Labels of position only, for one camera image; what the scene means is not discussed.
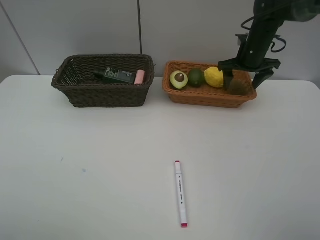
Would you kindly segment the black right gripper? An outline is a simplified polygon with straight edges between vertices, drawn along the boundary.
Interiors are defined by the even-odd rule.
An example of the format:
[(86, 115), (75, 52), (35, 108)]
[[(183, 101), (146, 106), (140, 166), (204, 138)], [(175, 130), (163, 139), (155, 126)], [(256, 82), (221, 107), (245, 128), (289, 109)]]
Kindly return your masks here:
[(234, 80), (232, 70), (239, 70), (258, 72), (252, 81), (252, 87), (256, 90), (274, 75), (272, 69), (278, 69), (281, 65), (278, 59), (266, 58), (266, 54), (269, 49), (273, 49), (275, 43), (272, 38), (259, 38), (253, 42), (247, 34), (238, 34), (237, 37), (239, 45), (237, 56), (218, 63), (218, 69), (223, 71), (223, 88), (225, 91), (232, 90)]

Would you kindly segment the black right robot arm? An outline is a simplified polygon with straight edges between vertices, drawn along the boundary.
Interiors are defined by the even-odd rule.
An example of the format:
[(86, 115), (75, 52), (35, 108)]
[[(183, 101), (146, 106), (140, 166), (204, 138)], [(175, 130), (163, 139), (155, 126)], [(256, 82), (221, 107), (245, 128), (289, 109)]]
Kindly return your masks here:
[(287, 45), (287, 42), (277, 35), (278, 29), (285, 21), (308, 22), (320, 14), (318, 0), (256, 0), (253, 7), (254, 16), (241, 24), (246, 34), (238, 34), (239, 50), (232, 59), (220, 61), (218, 70), (223, 73), (223, 88), (232, 90), (233, 71), (255, 73), (252, 87), (257, 89), (265, 80), (272, 77), (273, 69), (278, 69), (281, 62), (266, 58), (268, 51), (279, 53), (284, 48), (274, 50), (274, 39)]

